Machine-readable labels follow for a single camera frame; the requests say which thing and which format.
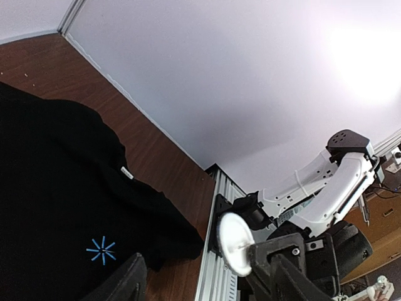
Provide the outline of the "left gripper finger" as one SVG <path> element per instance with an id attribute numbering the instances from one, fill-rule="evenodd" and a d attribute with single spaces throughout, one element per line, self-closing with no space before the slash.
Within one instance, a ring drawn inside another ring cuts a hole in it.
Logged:
<path id="1" fill-rule="evenodd" d="M 132 255 L 98 288 L 83 297 L 84 301 L 145 300 L 147 266 L 140 253 Z"/>

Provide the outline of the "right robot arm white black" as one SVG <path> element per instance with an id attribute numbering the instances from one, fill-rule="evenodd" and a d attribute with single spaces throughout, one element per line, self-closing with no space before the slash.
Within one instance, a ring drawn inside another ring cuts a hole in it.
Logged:
<path id="1" fill-rule="evenodd" d="M 280 186 L 236 199 L 217 239 L 257 300 L 333 300 L 340 281 L 372 254 L 345 216 L 381 176 L 370 140 L 335 133 L 325 149 Z"/>

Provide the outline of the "round picture brooch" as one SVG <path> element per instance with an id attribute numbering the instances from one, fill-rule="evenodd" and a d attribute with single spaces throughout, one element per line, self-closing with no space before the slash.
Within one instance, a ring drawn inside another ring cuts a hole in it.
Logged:
<path id="1" fill-rule="evenodd" d="M 217 242 L 226 265 L 239 277 L 252 272 L 247 249 L 255 244 L 247 223 L 236 213 L 224 213 L 217 223 Z"/>

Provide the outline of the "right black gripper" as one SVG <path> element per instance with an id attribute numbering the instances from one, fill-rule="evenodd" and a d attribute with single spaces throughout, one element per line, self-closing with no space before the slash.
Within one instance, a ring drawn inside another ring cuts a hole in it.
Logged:
<path id="1" fill-rule="evenodd" d="M 247 249 L 246 280 L 256 300 L 331 300 L 327 295 L 338 295 L 340 281 L 373 253 L 366 236 L 344 220 L 319 236 L 309 234 L 285 221 L 268 241 Z"/>

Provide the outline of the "black t-shirt blue logo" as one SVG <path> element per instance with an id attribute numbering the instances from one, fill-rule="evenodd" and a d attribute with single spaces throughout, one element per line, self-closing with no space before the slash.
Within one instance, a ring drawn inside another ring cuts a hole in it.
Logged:
<path id="1" fill-rule="evenodd" d="M 100 300 L 131 259 L 157 271 L 203 246 L 96 111 L 1 85 L 2 300 Z"/>

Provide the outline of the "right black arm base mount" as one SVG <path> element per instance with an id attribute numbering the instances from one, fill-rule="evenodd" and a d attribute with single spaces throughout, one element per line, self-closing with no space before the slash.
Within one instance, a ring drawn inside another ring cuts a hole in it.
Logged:
<path id="1" fill-rule="evenodd" d="M 217 195 L 210 241 L 221 256 L 237 257 L 237 252 L 256 243 L 255 232 L 266 231 L 274 224 L 258 196 L 258 192 L 250 193 L 231 203 L 222 194 Z"/>

